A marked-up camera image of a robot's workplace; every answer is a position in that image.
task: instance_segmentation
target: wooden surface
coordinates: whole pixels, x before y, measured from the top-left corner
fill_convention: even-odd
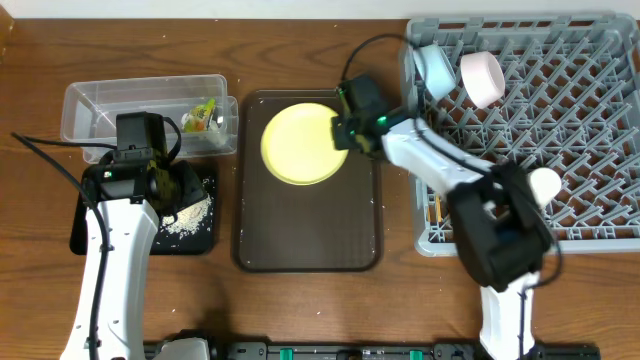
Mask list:
[[[9,137],[59,139],[72,82],[221,73],[242,101],[258,89],[333,88],[350,51],[405,21],[20,20],[0,66],[0,358],[51,359],[66,345],[84,258],[69,251],[76,194]],[[373,68],[397,89],[399,44],[381,41],[352,70]],[[397,99],[399,91],[392,92]],[[79,177],[77,149],[47,151]],[[384,257],[366,273],[251,275],[231,261],[234,156],[220,171],[219,244],[199,257],[153,257],[146,339],[202,327],[223,340],[433,342],[477,338],[480,297],[456,258],[414,250],[407,173],[383,167]],[[553,259],[547,261],[548,272]],[[568,256],[562,278],[536,292],[534,334],[595,342],[605,359],[640,356],[640,254]]]

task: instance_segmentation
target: dish rack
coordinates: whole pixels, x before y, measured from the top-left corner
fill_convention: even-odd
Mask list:
[[[405,47],[409,109],[473,155],[558,172],[562,191],[543,215],[564,252],[640,251],[640,31],[631,16],[424,18],[411,20],[406,35],[440,45],[457,82],[431,104]],[[479,51],[496,56],[506,80],[505,95],[487,109],[474,107],[460,76],[460,58]],[[410,182],[416,248],[455,255],[446,203]]]

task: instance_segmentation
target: plastic cup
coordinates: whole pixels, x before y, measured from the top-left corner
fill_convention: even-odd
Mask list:
[[[504,95],[504,74],[493,54],[483,51],[460,59],[460,73],[467,94],[480,109]]]
[[[425,81],[427,91],[435,102],[455,89],[456,74],[440,46],[432,44],[414,50],[413,60],[420,78]]]

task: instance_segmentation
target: black cable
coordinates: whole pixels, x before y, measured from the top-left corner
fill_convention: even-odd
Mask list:
[[[431,146],[435,151],[439,152],[440,154],[442,154],[443,156],[447,157],[449,160],[453,161],[454,163],[458,164],[459,166],[471,170],[473,172],[476,172],[482,176],[491,176],[491,173],[487,170],[484,169],[480,169],[479,167],[473,166],[471,164],[469,164],[468,162],[466,162],[464,159],[460,159],[457,158],[454,155],[449,154],[448,152],[446,152],[444,149],[442,149],[441,147],[437,146],[435,143],[433,143],[431,140],[427,139],[426,136],[424,136],[424,134],[422,133],[423,130],[420,130],[418,128],[418,119],[417,117],[413,118],[413,129],[415,130],[416,134],[418,134],[418,137],[420,138],[420,140],[424,141],[427,145]]]
[[[100,227],[100,234],[102,236],[102,246],[100,249],[100,264],[98,266],[98,276],[96,278],[96,287],[93,293],[93,303],[91,304],[91,316],[89,320],[89,358],[91,360],[98,359],[98,341],[97,341],[97,329],[98,329],[98,310],[100,308],[100,298],[102,297],[102,286],[104,283],[104,276],[107,269],[107,257],[109,255],[109,238],[107,233],[107,227],[104,224],[104,219],[98,211],[98,206],[95,202],[89,199],[89,196],[82,188],[82,185],[76,180],[73,175],[71,175],[62,165],[60,165],[57,161],[52,159],[49,155],[45,154],[42,150],[40,150],[37,146],[33,145],[31,141],[24,136],[18,135],[14,132],[11,133],[11,136],[16,138],[16,140],[20,141],[22,145],[31,149],[34,153],[48,162],[51,166],[53,166],[62,176],[64,176],[70,183],[73,185],[84,201],[89,204],[89,208],[93,210],[93,213],[96,215],[96,220],[98,221],[98,226]]]
[[[527,204],[529,204],[529,206],[531,206],[531,207],[534,207],[535,214],[538,215],[538,217],[540,218],[542,223],[546,225],[546,222],[542,218],[542,215],[540,215],[540,212],[539,212],[539,209],[538,209],[537,205],[534,205],[533,203],[531,203],[529,201],[527,201]],[[558,278],[562,274],[562,270],[563,270],[563,257],[562,257],[562,249],[560,248],[560,243],[558,242],[558,239],[555,236],[553,236],[553,232],[551,231],[551,229],[549,229],[548,226],[547,226],[547,230],[549,231],[549,234],[551,234],[551,236],[553,238],[553,245],[556,248],[556,254],[558,256],[558,263],[556,264],[556,269],[554,270],[553,274],[551,274],[548,278],[546,278],[544,280],[540,280],[540,281],[538,281],[537,283],[535,283],[533,285],[524,286],[522,288],[522,291],[518,294],[518,295],[520,295],[520,336],[518,336],[519,341],[520,341],[520,351],[519,351],[519,353],[520,353],[519,359],[520,360],[522,360],[524,358],[524,308],[525,308],[525,302],[527,301],[527,291],[528,290],[537,289],[537,288],[541,288],[543,286],[547,286],[547,285],[553,283],[554,281],[558,280]]]
[[[118,147],[110,144],[103,143],[76,143],[76,142],[64,142],[64,141],[55,141],[55,140],[44,140],[32,138],[31,136],[21,136],[23,139],[28,140],[32,143],[45,144],[45,145],[56,145],[56,146],[66,146],[66,147],[103,147],[107,149],[116,150]]]
[[[415,49],[418,46],[414,45],[411,41],[409,41],[409,39],[407,39],[406,37],[402,36],[402,35],[398,35],[398,34],[380,34],[380,35],[376,35],[370,39],[365,40],[362,44],[358,45],[357,48],[355,48],[353,50],[353,52],[351,53],[351,56],[349,56],[349,59],[347,59],[347,62],[344,64],[344,69],[342,70],[342,76],[340,76],[340,80],[341,81],[345,81],[347,80],[347,71],[349,71],[349,66],[351,65],[351,62],[353,61],[353,58],[356,57],[356,54],[358,54],[358,52],[360,52],[360,50],[362,50],[364,47],[366,47],[367,45],[371,44],[374,41],[378,41],[380,39],[385,39],[385,38],[393,38],[393,39],[398,39],[401,40],[405,43],[407,43],[411,49]]]
[[[176,123],[173,122],[171,118],[163,117],[162,119],[167,124],[171,125],[171,127],[173,128],[173,131],[175,131],[176,134],[178,135],[178,140],[176,140],[176,144],[173,145],[173,149],[171,149],[171,151],[167,155],[168,161],[172,162],[176,158],[176,156],[178,156],[178,153],[180,152],[180,147],[182,147],[182,134],[180,134],[180,129],[178,129],[178,125],[176,125]]]

